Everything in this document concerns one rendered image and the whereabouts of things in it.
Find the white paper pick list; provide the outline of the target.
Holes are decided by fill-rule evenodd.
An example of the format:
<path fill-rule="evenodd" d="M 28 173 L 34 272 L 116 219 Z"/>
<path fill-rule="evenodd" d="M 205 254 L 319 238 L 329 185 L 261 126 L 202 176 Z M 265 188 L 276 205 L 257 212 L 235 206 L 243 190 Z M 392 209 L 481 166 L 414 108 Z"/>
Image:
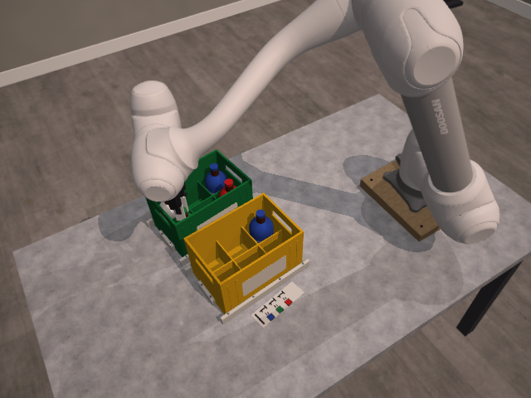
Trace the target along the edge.
<path fill-rule="evenodd" d="M 292 281 L 251 316 L 264 328 L 304 292 Z"/>

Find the green plastic crate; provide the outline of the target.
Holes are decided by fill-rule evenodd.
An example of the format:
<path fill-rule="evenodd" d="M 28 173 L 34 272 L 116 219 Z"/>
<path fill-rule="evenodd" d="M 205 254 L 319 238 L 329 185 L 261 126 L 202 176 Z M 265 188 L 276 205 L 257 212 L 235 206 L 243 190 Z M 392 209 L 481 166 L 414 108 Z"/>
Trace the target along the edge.
<path fill-rule="evenodd" d="M 218 170 L 224 172 L 227 179 L 231 179 L 233 186 L 236 186 L 221 197 L 219 197 L 220 191 L 212 195 L 206 189 L 205 178 L 211 171 L 212 163 L 216 163 Z M 242 182 L 226 169 L 226 165 L 241 178 Z M 160 202 L 150 201 L 145 197 L 155 226 L 170 239 L 182 257 L 188 254 L 183 238 L 252 200 L 250 191 L 239 173 L 222 160 L 207 155 L 199 158 L 198 167 L 189 175 L 185 186 L 184 192 L 188 193 L 186 196 L 188 212 L 192 214 L 177 224 L 174 222 L 176 217 L 172 220 L 159 205 Z"/>

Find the yellow crate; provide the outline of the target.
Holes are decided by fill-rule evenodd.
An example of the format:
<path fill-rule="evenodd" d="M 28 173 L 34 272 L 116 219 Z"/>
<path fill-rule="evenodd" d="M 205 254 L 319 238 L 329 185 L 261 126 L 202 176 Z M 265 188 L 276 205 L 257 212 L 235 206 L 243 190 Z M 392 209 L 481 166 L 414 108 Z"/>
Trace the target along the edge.
<path fill-rule="evenodd" d="M 259 244 L 249 232 L 258 210 L 274 226 L 274 235 Z M 194 275 L 224 314 L 302 263 L 300 243 L 289 222 L 258 201 L 248 201 L 183 239 Z"/>

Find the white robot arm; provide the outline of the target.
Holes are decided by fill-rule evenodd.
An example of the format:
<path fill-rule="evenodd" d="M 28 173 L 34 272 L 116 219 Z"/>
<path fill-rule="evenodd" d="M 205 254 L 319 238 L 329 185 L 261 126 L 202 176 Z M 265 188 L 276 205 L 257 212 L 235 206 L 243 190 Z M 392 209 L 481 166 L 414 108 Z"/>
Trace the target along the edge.
<path fill-rule="evenodd" d="M 400 169 L 383 179 L 411 212 L 427 206 L 452 240 L 470 245 L 492 236 L 499 206 L 483 169 L 470 160 L 451 78 L 462 60 L 463 36 L 443 0 L 316 0 L 262 47 L 212 112 L 187 129 L 163 82 L 136 85 L 130 109 L 137 190 L 150 201 L 174 199 L 199 158 L 288 63 L 360 30 L 412 125 L 396 156 Z"/>

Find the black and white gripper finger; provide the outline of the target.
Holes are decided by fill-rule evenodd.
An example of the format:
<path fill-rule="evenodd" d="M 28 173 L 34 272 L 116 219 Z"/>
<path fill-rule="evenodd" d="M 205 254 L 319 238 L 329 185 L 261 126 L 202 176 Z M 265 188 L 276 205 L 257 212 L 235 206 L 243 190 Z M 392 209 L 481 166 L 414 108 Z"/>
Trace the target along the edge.
<path fill-rule="evenodd" d="M 177 194 L 174 199 L 167 201 L 167 203 L 170 210 L 174 210 L 177 221 L 181 221 L 186 218 L 180 194 Z"/>
<path fill-rule="evenodd" d="M 185 182 L 184 182 L 183 188 L 182 188 L 182 190 L 180 191 L 179 194 L 180 194 L 181 202 L 182 202 L 183 206 L 186 207 L 187 211 L 188 211 L 188 204 L 187 204 L 187 201 L 186 201 L 186 196 L 188 195 L 188 193 L 184 192 L 185 189 L 186 189 L 186 187 L 185 187 Z"/>

